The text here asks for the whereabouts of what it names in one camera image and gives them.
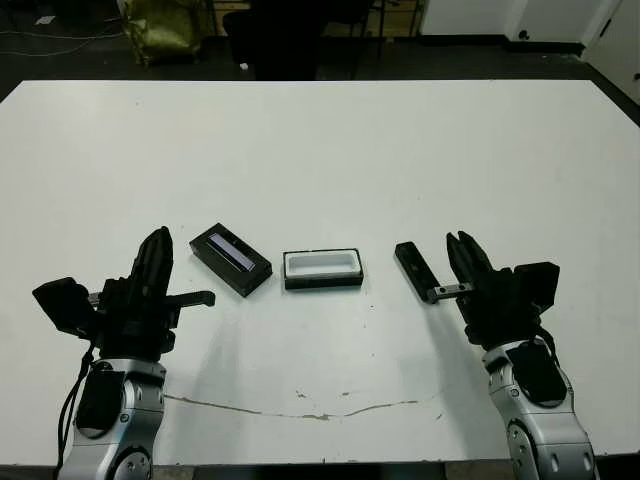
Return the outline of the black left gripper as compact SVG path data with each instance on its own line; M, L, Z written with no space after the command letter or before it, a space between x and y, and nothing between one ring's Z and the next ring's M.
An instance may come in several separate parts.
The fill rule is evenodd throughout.
M215 305L211 291L167 293L173 240L162 226L139 247L130 278L109 279L89 295L97 312L95 345L102 356L161 356L174 348L174 329L186 307Z

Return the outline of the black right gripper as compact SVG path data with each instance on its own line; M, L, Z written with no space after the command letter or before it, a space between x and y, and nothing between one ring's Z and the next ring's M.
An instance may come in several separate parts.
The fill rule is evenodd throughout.
M537 336L539 310L522 271L493 270L484 249L466 232L448 233L446 248L458 283L435 286L432 302L456 300L471 344L503 345Z

